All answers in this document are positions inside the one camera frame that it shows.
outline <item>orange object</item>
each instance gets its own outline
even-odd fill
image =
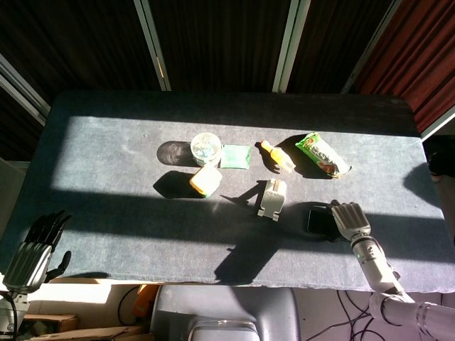
[[[288,173],[296,167],[289,155],[287,155],[280,147],[273,147],[268,141],[261,142],[261,147],[270,153],[270,156],[278,163],[278,166],[286,170]]]
[[[159,286],[147,284],[139,289],[139,295],[136,298],[133,306],[133,314],[138,318],[145,317],[153,306]]]

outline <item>green snack bag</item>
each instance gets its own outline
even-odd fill
[[[339,178],[352,168],[316,132],[306,135],[296,146],[333,178]]]

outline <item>sponge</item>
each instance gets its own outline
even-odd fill
[[[206,165],[190,179],[190,185],[204,197],[210,197],[220,186],[222,178],[216,168]]]

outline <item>green packet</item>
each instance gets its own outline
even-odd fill
[[[221,151],[220,168],[250,168],[250,146],[225,144]]]
[[[352,168],[319,136],[319,133],[306,135],[303,140],[296,143],[296,146],[333,178],[339,178]]]

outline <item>plastic cup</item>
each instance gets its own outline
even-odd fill
[[[207,164],[216,166],[221,159],[221,141],[215,134],[200,133],[191,140],[191,153],[201,167]]]

